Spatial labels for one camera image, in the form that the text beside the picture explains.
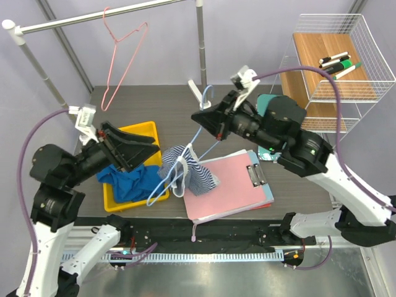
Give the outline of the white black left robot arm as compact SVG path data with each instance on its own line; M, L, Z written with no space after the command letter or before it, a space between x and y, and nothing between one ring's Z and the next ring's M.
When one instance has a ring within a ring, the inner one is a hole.
M109 122L103 122L94 135L96 138L83 145L77 155L54 144L35 152L30 176L40 182L40 187L28 221L36 238L23 279L9 296L77 296L98 260L109 249L131 242L130 221L109 215L74 258L61 262L67 237L85 197L74 187L110 165L131 172L160 149L153 137L123 132Z

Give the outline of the blue wire hanger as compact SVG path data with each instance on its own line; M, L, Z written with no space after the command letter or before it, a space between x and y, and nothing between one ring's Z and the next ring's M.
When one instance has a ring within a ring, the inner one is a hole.
M206 86L206 88L203 91L202 94L202 101L200 103L200 110L203 111L204 110L204 104L208 103L208 99L207 99L207 92L211 90L211 99L214 98L214 90L213 90L213 85L208 85ZM199 134L201 133L203 127L199 126L196 134L194 135L194 137L191 139L191 141L185 146L184 150L178 155L178 157L176 158L176 161L172 164L172 166L169 168L168 170L168 174L166 175L166 177L164 179L162 179L162 181L160 183L157 184L156 188L152 191L152 193L149 195L147 202L146 202L146 206L147 207L151 207L158 199L160 196L162 196L167 190L168 188L172 185L172 183L174 181L176 181L179 176L175 176L169 183L167 186L164 187L164 189L161 191L161 193L159 193L159 195L157 195L156 197L153 197L153 195L157 192L157 190L160 188L160 186L164 185L168 179L170 179L172 172L175 170L175 168L177 168L178 163L181 163L182 157L185 155L185 153L192 148L192 144L194 143L194 141L198 138Z

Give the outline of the blue white striped tank top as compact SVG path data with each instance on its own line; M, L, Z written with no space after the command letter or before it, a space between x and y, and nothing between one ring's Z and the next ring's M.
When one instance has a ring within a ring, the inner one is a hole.
M161 179L166 177L169 168L184 148L183 145L177 145L163 153L162 166L158 171ZM193 147L185 153L181 163L178 163L177 168L165 184L168 184L175 176L179 176L179 178L172 183L170 188L176 197L182 197L186 189L195 196L201 196L209 193L220 184L220 180L208 168L200 164Z

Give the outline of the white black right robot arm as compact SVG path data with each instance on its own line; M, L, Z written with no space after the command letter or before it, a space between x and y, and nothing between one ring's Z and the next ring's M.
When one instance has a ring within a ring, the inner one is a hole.
M395 240L395 197L371 187L356 185L358 178L338 162L332 146L320 135L302 129L306 110L288 96L278 95L259 114L250 102L237 106L231 91L219 104L192 114L217 140L234 133L270 151L279 153L277 163L306 178L336 197L342 206L328 212L287 213L280 225L280 239L294 244L311 236L341 236L352 244L373 247Z

